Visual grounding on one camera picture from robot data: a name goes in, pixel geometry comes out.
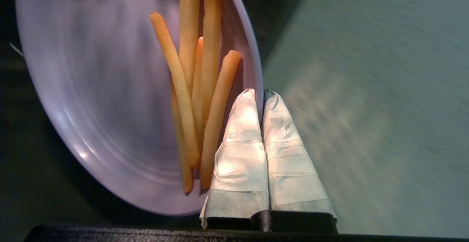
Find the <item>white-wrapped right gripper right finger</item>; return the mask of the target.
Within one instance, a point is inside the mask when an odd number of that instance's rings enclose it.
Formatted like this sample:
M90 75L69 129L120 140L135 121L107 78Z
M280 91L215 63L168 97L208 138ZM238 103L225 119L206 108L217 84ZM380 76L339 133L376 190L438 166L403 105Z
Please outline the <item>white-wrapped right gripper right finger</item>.
M271 210L337 214L282 97L266 90L263 145Z

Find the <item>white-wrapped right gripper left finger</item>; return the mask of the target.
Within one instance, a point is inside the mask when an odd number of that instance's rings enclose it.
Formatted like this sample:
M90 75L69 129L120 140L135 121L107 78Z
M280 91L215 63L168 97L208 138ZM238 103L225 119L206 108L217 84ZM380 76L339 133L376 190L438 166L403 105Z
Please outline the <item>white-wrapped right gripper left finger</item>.
M241 92L234 101L223 140L215 153L211 187L200 214L209 219L249 219L270 208L267 158L262 141L256 93Z

